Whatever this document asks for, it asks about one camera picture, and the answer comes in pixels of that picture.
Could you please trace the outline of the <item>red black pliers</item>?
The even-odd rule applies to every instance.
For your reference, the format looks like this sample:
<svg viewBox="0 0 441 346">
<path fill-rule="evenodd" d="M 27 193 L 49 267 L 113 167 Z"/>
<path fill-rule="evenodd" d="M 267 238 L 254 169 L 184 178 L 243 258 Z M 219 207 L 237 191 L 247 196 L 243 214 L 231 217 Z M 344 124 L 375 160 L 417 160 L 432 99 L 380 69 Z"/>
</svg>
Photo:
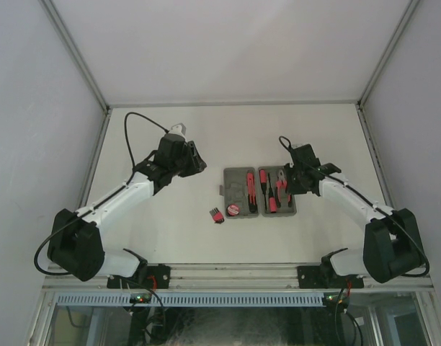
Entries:
<svg viewBox="0 0 441 346">
<path fill-rule="evenodd" d="M 281 203 L 281 197 L 282 195 L 285 195 L 287 198 L 287 206 L 289 208 L 292 207 L 293 202 L 292 202 L 292 195 L 289 194 L 287 192 L 287 186 L 288 186 L 288 182 L 286 180 L 286 176 L 284 173 L 283 169 L 279 169 L 277 171 L 277 181 L 275 183 L 275 201 L 277 204 L 277 207 L 280 208 L 282 203 Z"/>
</svg>

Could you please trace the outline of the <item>short red black screwdriver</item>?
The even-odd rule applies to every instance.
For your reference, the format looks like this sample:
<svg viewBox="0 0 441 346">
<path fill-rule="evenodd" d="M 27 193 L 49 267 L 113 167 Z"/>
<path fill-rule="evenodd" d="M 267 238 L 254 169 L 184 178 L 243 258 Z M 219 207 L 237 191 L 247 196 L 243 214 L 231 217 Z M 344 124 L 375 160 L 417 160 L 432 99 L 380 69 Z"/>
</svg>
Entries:
<svg viewBox="0 0 441 346">
<path fill-rule="evenodd" d="M 270 213 L 276 213 L 277 212 L 277 204 L 275 200 L 275 191 L 271 184 L 269 184 L 268 189 L 268 203 L 269 203 L 269 211 Z"/>
</svg>

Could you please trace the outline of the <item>red black utility knife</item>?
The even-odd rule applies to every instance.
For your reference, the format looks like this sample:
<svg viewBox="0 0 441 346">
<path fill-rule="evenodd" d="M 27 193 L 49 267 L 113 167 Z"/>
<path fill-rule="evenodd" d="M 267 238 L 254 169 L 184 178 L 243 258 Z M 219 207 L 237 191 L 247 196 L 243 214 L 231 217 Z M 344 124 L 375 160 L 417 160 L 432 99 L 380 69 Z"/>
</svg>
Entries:
<svg viewBox="0 0 441 346">
<path fill-rule="evenodd" d="M 246 173 L 246 183 L 248 189 L 249 210 L 251 213 L 256 213 L 257 202 L 256 202 L 255 186 L 254 186 L 254 175 L 252 172 Z"/>
</svg>

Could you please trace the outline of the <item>red hex key set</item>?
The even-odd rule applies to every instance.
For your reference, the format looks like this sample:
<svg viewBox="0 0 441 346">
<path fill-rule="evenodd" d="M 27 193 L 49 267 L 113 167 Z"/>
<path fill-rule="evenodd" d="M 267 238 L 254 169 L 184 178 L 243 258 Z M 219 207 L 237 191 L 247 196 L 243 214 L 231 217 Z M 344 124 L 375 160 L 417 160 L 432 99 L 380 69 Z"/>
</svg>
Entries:
<svg viewBox="0 0 441 346">
<path fill-rule="evenodd" d="M 210 215 L 216 224 L 222 224 L 225 221 L 223 214 L 218 208 L 210 210 Z"/>
</svg>

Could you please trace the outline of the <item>grey plastic tool case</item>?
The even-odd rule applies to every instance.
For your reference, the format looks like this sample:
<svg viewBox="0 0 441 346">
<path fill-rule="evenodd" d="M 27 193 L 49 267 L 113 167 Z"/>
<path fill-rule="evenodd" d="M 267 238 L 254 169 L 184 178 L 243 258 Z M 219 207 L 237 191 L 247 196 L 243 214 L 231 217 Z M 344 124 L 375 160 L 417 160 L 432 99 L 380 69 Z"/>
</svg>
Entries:
<svg viewBox="0 0 441 346">
<path fill-rule="evenodd" d="M 267 173 L 267 197 L 269 184 L 272 185 L 275 191 L 275 183 L 277 181 L 277 171 L 283 169 L 283 166 L 268 166 L 268 167 L 231 167 L 223 170 L 223 184 L 220 186 L 220 195 L 224 199 L 223 211 L 227 218 L 256 218 L 258 216 L 264 217 L 288 217 L 294 216 L 297 211 L 297 205 L 292 196 L 293 205 L 291 208 L 287 206 L 287 198 L 285 195 L 281 197 L 281 207 L 277 208 L 276 213 L 270 213 L 269 203 L 268 209 L 264 209 L 264 197 L 260 186 L 259 170 L 264 169 Z M 257 212 L 251 213 L 249 210 L 248 189 L 246 183 L 246 173 L 252 172 L 254 175 L 255 195 L 257 202 Z M 240 211 L 237 216 L 229 216 L 226 213 L 226 208 L 230 204 L 237 204 Z"/>
</svg>

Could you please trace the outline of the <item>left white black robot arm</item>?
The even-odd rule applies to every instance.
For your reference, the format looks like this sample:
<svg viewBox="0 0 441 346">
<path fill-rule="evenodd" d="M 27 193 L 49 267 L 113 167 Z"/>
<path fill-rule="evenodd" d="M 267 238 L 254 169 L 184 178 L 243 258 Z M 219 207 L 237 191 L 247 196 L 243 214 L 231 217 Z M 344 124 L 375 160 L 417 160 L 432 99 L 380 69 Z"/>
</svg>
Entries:
<svg viewBox="0 0 441 346">
<path fill-rule="evenodd" d="M 130 177 L 97 202 L 76 211 L 63 209 L 54 219 L 47 257 L 86 282 L 97 275 L 122 277 L 131 288 L 148 279 L 146 260 L 129 249 L 105 249 L 102 239 L 116 220 L 152 198 L 174 177 L 190 177 L 206 168 L 194 141 L 170 131 L 159 147 L 132 168 Z"/>
</svg>

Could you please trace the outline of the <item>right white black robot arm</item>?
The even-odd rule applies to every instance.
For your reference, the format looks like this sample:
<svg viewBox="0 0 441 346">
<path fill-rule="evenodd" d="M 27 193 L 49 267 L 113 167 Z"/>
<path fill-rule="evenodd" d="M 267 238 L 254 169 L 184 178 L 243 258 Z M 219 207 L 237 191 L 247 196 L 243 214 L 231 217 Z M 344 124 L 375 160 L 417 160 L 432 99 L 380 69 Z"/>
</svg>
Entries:
<svg viewBox="0 0 441 346">
<path fill-rule="evenodd" d="M 363 244 L 359 249 L 343 248 L 321 259 L 322 282 L 335 288 L 346 278 L 368 275 L 378 283 L 397 278 L 429 274 L 415 215 L 407 208 L 396 210 L 363 195 L 351 185 L 341 169 L 322 164 L 310 144 L 294 146 L 284 136 L 281 145 L 290 154 L 284 167 L 287 193 L 312 193 L 337 204 L 359 227 Z"/>
</svg>

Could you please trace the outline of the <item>long red black screwdriver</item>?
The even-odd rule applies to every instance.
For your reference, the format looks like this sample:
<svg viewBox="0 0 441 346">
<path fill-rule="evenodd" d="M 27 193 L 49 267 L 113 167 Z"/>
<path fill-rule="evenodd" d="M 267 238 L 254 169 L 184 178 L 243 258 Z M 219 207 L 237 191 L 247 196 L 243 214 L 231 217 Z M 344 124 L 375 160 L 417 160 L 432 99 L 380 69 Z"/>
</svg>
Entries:
<svg viewBox="0 0 441 346">
<path fill-rule="evenodd" d="M 268 209 L 268 197 L 267 197 L 267 173 L 264 169 L 259 170 L 259 179 L 260 179 L 260 186 L 262 189 L 262 194 L 264 197 L 264 209 Z"/>
</svg>

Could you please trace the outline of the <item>black tape roll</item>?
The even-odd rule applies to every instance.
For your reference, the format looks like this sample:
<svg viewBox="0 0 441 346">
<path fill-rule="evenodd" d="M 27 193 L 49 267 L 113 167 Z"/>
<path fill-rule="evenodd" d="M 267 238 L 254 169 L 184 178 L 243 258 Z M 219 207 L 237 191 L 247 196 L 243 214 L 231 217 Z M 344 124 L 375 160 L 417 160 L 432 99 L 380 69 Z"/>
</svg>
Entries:
<svg viewBox="0 0 441 346">
<path fill-rule="evenodd" d="M 239 211 L 239 207 L 237 206 L 237 204 L 234 203 L 228 205 L 228 207 L 226 208 L 226 213 L 232 217 L 237 216 L 239 214 Z"/>
</svg>

